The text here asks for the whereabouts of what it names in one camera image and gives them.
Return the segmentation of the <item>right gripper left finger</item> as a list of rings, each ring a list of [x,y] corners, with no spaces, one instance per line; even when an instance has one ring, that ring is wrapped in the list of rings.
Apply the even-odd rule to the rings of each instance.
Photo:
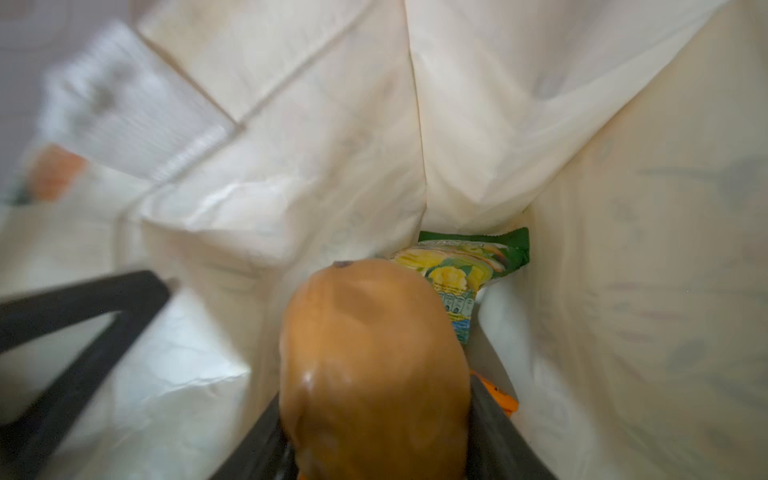
[[[296,480],[295,450],[280,419],[276,394],[210,480]]]

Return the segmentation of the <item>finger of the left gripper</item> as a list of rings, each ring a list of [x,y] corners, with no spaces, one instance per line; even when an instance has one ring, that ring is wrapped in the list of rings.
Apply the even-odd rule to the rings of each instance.
[[[1,352],[95,317],[107,326],[15,421],[1,426],[1,458],[35,479],[107,376],[170,299],[149,270],[102,277],[1,303]]]

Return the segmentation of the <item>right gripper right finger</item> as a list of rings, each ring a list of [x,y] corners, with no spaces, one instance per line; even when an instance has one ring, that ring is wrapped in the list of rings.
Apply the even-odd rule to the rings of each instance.
[[[555,480],[524,440],[481,379],[470,376],[471,408],[466,478]]]

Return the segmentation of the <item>orange pink snack bag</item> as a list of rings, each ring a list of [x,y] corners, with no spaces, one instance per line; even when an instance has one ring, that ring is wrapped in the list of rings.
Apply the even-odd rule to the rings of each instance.
[[[488,393],[496,401],[497,405],[503,410],[507,417],[510,417],[513,413],[519,409],[519,402],[510,394],[496,386],[494,383],[472,370],[471,373],[480,379]]]

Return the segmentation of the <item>brown potato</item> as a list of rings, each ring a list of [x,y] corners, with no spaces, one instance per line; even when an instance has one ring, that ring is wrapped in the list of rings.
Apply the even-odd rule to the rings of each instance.
[[[388,260],[309,277],[280,333],[279,410],[307,479],[461,479],[470,371],[438,293]]]

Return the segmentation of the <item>green yellow snack bag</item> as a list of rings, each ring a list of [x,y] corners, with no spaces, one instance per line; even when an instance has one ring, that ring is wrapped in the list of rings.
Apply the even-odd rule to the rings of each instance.
[[[459,342],[466,345],[478,293],[530,262],[530,233],[526,227],[501,235],[422,231],[416,244],[397,252],[392,260],[418,272],[433,286]]]

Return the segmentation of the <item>cream canvas grocery bag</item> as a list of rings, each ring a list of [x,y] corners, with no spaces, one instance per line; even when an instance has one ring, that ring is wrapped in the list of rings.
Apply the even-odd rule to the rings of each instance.
[[[204,479],[309,275],[527,227],[470,356],[560,479],[767,475],[763,1],[1,7],[1,294],[171,297],[44,479]]]

